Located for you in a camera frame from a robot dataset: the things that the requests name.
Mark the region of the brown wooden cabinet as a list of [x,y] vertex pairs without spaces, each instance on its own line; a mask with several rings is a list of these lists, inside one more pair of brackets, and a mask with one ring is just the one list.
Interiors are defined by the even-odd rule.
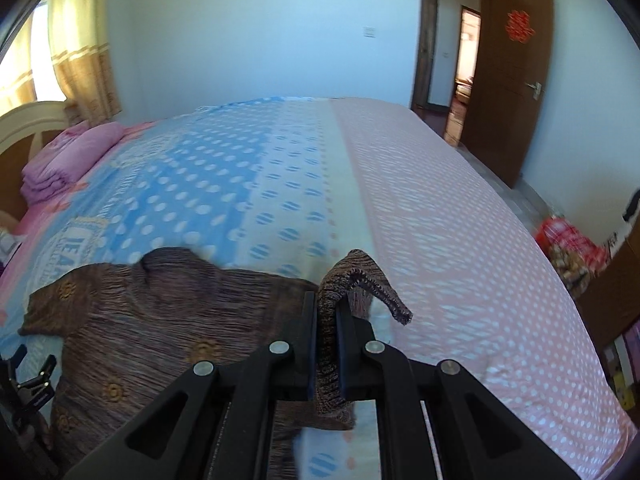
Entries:
[[578,311],[608,384],[634,422],[639,420],[639,229],[578,299]]

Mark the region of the red patterned bag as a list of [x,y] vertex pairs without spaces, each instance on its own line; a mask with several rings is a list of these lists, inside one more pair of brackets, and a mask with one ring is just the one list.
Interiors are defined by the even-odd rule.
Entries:
[[586,291],[611,260],[610,250],[598,245],[564,217],[549,217],[535,240],[573,299]]

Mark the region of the blue pink polka-dot bedspread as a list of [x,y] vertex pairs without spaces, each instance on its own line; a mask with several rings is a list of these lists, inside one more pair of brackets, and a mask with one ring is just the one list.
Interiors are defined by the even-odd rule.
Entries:
[[32,292],[88,263],[186,247],[222,268],[318,282],[368,252],[413,314],[372,324],[409,358],[454,359],[579,477],[636,436],[570,294],[529,230],[413,112],[368,99],[203,107],[125,136],[33,209],[1,279],[1,351]]

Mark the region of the brown wooden door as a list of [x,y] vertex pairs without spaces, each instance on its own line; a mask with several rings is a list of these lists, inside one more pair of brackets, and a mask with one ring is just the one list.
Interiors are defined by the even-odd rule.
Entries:
[[[535,36],[527,44],[506,36],[506,14],[526,11]],[[553,0],[480,0],[480,42],[461,143],[507,186],[516,185],[532,143],[554,32]],[[533,99],[526,82],[539,81]]]

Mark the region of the cartoon print pillow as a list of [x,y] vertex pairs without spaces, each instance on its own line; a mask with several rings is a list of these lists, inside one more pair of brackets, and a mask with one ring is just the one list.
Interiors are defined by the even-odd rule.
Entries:
[[4,270],[12,260],[15,253],[23,244],[24,237],[14,235],[6,228],[0,229],[0,261],[1,270]]

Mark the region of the folded pink blanket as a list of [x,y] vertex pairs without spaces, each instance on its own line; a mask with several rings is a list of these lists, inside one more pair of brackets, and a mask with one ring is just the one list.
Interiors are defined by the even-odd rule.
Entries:
[[22,170],[21,193],[29,207],[75,185],[125,134],[118,122],[90,128],[85,120],[49,142]]

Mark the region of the cream wooden headboard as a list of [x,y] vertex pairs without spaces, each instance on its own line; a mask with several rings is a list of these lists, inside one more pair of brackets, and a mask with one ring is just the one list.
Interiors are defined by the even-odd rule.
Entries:
[[28,209],[22,170],[68,127],[64,102],[31,102],[1,117],[1,226],[14,229]]

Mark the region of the brown knitted sweater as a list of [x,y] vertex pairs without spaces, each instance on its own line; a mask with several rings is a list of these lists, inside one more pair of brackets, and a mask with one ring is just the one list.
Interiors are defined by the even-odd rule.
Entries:
[[243,269],[221,269],[181,247],[155,249],[134,264],[93,263],[29,298],[20,332],[62,340],[62,375],[52,406],[52,444],[77,465],[153,401],[189,366],[229,365],[273,342],[299,320],[314,294],[319,317],[316,391],[282,402],[274,418],[268,474],[294,479],[300,430],[351,430],[356,415],[338,386],[335,315],[346,301],[368,318],[380,300],[399,323],[409,308],[376,262],[359,249],[319,283]]

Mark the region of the red double-happiness door decoration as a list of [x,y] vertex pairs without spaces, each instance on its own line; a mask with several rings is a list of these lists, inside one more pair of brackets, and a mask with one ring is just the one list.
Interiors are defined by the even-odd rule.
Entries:
[[506,36],[511,41],[519,44],[527,44],[535,36],[536,32],[530,26],[530,16],[523,10],[512,10],[506,14],[506,24],[504,25]]

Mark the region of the yellow patterned curtain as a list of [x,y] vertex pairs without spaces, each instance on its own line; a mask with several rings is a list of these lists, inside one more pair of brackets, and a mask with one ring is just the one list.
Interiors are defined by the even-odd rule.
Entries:
[[26,18],[1,60],[1,113],[31,102],[38,93],[34,55],[47,55],[47,67],[64,101],[96,126],[122,111],[107,37],[106,0],[40,0],[47,30],[36,36],[36,19]]

